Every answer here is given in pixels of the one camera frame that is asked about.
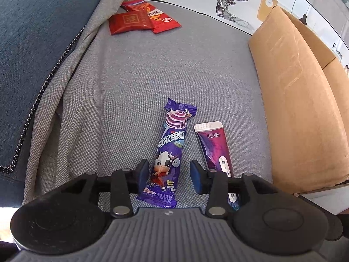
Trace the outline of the blue sofa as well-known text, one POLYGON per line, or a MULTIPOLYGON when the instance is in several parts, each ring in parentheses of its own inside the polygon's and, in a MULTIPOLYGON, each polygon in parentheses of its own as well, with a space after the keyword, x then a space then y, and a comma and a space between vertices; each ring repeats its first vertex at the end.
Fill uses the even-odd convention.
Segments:
POLYGON ((44 81, 100 0, 1 0, 1 206, 22 204, 33 124, 44 81))

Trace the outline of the red square snack packet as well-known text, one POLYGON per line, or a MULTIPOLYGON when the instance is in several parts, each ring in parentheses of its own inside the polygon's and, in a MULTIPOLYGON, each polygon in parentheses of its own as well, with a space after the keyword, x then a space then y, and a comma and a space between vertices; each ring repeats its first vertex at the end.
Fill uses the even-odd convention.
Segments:
POLYGON ((153 28, 146 10, 115 14, 109 18, 111 35, 135 30, 152 30, 153 28))

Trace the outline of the purple white sachet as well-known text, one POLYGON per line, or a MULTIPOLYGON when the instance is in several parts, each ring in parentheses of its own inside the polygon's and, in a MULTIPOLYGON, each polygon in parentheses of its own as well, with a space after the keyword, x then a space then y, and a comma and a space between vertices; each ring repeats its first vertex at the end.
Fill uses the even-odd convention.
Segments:
POLYGON ((228 212, 239 208, 238 197, 229 191, 229 182, 234 177, 224 126, 221 122, 206 122, 194 125, 206 162, 206 170, 224 172, 228 177, 228 212))

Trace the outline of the red spicy strip packet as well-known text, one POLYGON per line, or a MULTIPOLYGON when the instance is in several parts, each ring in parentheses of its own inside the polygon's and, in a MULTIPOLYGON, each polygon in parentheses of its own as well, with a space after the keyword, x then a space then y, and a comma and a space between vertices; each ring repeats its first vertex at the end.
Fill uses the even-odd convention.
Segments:
POLYGON ((127 12, 143 10, 147 11, 147 15, 154 27, 154 34, 159 34, 165 31, 181 27, 181 25, 176 20, 174 20, 172 17, 168 16, 166 13, 164 13, 163 11, 161 11, 146 0, 127 1, 123 2, 121 6, 127 12))

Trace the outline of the deer print sofa cover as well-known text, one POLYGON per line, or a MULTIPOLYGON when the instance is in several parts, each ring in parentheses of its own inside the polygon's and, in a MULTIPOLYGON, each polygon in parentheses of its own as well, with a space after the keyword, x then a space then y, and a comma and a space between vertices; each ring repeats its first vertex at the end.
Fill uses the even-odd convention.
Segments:
POLYGON ((221 121, 236 176, 273 182, 269 132, 252 36, 173 5, 163 9, 181 27, 160 34, 111 35, 109 18, 123 0, 101 0, 77 45, 43 93, 34 117, 24 202, 95 172, 153 162, 168 98, 197 106, 183 147, 178 207, 206 204, 189 163, 203 155, 193 126, 221 121))

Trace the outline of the brown cardboard box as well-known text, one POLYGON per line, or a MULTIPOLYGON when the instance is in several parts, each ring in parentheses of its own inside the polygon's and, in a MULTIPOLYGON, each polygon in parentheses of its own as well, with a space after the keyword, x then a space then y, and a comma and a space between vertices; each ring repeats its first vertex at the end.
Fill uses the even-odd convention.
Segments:
POLYGON ((248 42, 262 91, 272 178, 288 193, 348 179, 348 77, 302 22, 274 7, 248 42))

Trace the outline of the purple cow candy pack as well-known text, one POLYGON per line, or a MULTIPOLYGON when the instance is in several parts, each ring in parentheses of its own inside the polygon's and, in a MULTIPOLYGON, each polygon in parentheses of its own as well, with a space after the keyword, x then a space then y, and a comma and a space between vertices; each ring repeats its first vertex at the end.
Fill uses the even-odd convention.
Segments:
POLYGON ((164 108, 166 119, 150 181, 137 199, 161 208, 174 208, 187 124, 196 115, 197 107, 169 98, 164 108))

